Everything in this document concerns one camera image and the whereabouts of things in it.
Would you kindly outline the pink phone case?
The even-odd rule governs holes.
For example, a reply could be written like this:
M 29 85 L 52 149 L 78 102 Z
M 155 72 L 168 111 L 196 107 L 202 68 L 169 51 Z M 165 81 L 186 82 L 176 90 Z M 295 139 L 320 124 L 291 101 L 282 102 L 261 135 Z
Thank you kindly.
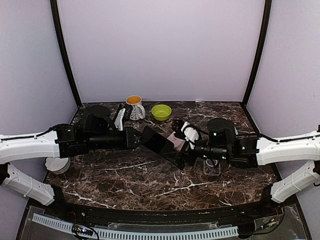
M 181 149 L 183 148 L 183 145 L 186 142 L 185 140 L 182 140 L 182 139 L 176 137 L 175 132 L 173 132 L 171 135 L 169 135 L 167 137 L 167 139 L 173 143 L 174 149 L 177 150 L 178 152 L 181 151 Z

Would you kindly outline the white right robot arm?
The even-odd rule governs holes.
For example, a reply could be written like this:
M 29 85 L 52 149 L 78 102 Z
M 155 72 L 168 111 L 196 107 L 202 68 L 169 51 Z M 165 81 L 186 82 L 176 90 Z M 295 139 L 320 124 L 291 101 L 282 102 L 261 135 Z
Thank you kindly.
M 174 136 L 184 141 L 173 157 L 178 166 L 192 165 L 197 158 L 204 159 L 211 167 L 218 168 L 225 161 L 240 169 L 256 168 L 269 164 L 305 161 L 305 164 L 286 178 L 266 186 L 261 201 L 255 205 L 255 213 L 266 217 L 275 204 L 310 185 L 320 185 L 320 132 L 271 138 L 262 133 L 238 134 L 233 121 L 212 118 L 207 131 L 181 119 L 172 122 Z

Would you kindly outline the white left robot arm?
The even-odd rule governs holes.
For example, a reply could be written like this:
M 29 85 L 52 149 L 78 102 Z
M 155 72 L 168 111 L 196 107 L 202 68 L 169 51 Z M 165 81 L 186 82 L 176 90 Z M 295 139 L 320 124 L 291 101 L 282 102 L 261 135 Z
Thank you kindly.
M 71 213 L 62 190 L 45 184 L 18 170 L 13 161 L 49 158 L 58 163 L 85 155 L 90 150 L 129 150 L 147 141 L 142 132 L 124 127 L 131 107 L 118 109 L 115 119 L 102 105 L 84 109 L 81 119 L 74 125 L 61 123 L 40 133 L 0 137 L 0 185 L 32 198 L 60 218 Z

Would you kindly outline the clear purple phone case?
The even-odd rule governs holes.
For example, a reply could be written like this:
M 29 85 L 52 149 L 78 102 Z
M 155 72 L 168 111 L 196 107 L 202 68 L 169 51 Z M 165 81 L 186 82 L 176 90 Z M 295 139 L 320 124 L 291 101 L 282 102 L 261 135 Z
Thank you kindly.
M 206 159 L 203 161 L 203 173 L 207 176 L 217 177 L 221 174 L 221 164 L 218 160 Z

